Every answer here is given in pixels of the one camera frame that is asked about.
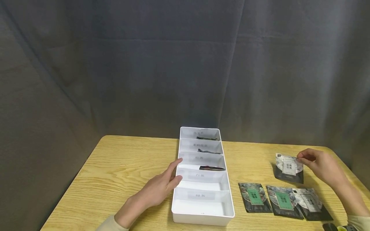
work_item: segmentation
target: finger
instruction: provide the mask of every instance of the finger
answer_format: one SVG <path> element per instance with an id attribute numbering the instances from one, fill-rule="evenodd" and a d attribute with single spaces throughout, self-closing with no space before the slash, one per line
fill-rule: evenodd
<path id="1" fill-rule="evenodd" d="M 299 163 L 302 163 L 304 165 L 306 165 L 307 167 L 309 167 L 312 171 L 315 169 L 316 167 L 316 162 L 312 162 L 312 161 L 309 161 L 308 159 L 306 158 L 298 158 L 297 161 Z"/>
<path id="2" fill-rule="evenodd" d="M 312 149 L 312 148 L 307 148 L 303 151 L 300 151 L 297 155 L 297 158 L 306 158 L 308 160 L 314 161 L 316 157 L 318 157 L 320 154 L 320 151 Z"/>
<path id="3" fill-rule="evenodd" d="M 173 180 L 171 180 L 168 185 L 167 185 L 167 189 L 169 191 L 173 190 L 174 188 L 177 187 L 177 185 L 179 185 L 180 181 L 182 180 L 182 176 L 176 176 Z"/>
<path id="4" fill-rule="evenodd" d="M 171 164 L 169 164 L 167 170 L 164 172 L 164 174 L 170 178 L 171 175 L 172 175 L 172 172 L 175 170 L 176 166 L 182 162 L 182 158 L 179 158 L 177 160 L 175 160 L 174 162 L 172 162 Z"/>

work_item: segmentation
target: black tea packet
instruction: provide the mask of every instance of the black tea packet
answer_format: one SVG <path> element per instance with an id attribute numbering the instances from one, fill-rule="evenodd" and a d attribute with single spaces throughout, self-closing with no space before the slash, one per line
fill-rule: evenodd
<path id="1" fill-rule="evenodd" d="M 261 184 L 238 183 L 247 213 L 272 213 Z"/>
<path id="2" fill-rule="evenodd" d="M 267 185 L 272 211 L 275 216 L 303 219 L 301 210 L 292 188 Z"/>
<path id="3" fill-rule="evenodd" d="M 199 137 L 199 136 L 197 136 L 196 137 L 198 140 L 217 140 L 218 141 L 218 139 L 217 138 L 204 138 L 204 137 Z"/>
<path id="4" fill-rule="evenodd" d="M 333 221 L 313 188 L 293 188 L 298 205 L 308 221 Z"/>
<path id="5" fill-rule="evenodd" d="M 199 170 L 208 170 L 208 171 L 225 171 L 224 168 L 213 167 L 213 166 L 200 166 Z"/>
<path id="6" fill-rule="evenodd" d="M 303 164 L 293 156 L 276 153 L 275 178 L 303 184 Z"/>
<path id="7" fill-rule="evenodd" d="M 202 149 L 199 149 L 199 148 L 198 148 L 198 152 L 205 152 L 205 153 L 212 153 L 212 154 L 221 154 L 220 152 L 203 151 Z"/>

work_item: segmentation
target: table surface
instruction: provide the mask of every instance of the table surface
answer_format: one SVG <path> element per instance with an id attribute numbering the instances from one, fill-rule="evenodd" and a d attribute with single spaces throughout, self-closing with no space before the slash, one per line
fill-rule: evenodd
<path id="1" fill-rule="evenodd" d="M 139 191 L 153 176 L 163 172 L 178 155 L 178 139 L 105 136 L 44 224 L 42 231 L 95 230 L 109 215 Z M 172 194 L 159 206 L 145 211 L 130 230 L 309 230 L 322 231 L 322 222 L 274 216 L 272 213 L 247 213 L 238 182 L 294 187 L 274 178 L 275 153 L 291 156 L 305 148 L 332 154 L 350 181 L 361 191 L 370 207 L 370 192 L 349 168 L 326 147 L 264 143 L 222 142 L 228 168 L 235 218 L 227 227 L 179 224 L 172 220 Z M 310 169 L 304 169 L 305 187 L 314 188 L 336 225 L 347 224 L 343 206 L 329 186 Z"/>

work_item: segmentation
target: hand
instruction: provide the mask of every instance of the hand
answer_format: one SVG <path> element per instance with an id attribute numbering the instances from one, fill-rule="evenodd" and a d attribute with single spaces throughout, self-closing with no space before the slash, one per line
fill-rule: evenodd
<path id="1" fill-rule="evenodd" d="M 146 209 L 162 203 L 182 180 L 182 176 L 172 177 L 173 170 L 181 162 L 182 158 L 169 164 L 167 170 L 150 179 L 137 194 L 130 197 L 114 216 L 116 222 L 129 228 Z"/>
<path id="2" fill-rule="evenodd" d="M 299 152 L 297 158 L 297 161 L 309 167 L 320 180 L 331 188 L 349 182 L 339 164 L 328 153 L 308 148 Z"/>
<path id="3" fill-rule="evenodd" d="M 169 164 L 167 170 L 150 179 L 146 185 L 136 194 L 145 204 L 146 208 L 159 205 L 167 195 L 180 183 L 182 176 L 172 177 L 176 166 L 182 162 L 182 158 Z"/>

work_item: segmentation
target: sleeve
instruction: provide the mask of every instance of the sleeve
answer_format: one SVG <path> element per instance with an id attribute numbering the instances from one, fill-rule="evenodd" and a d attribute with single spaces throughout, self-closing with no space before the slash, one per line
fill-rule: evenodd
<path id="1" fill-rule="evenodd" d="M 114 216 L 109 216 L 96 231 L 128 231 L 128 229 L 120 226 L 115 220 Z"/>
<path id="2" fill-rule="evenodd" d="M 348 224 L 353 225 L 358 231 L 370 230 L 370 217 L 348 215 Z"/>

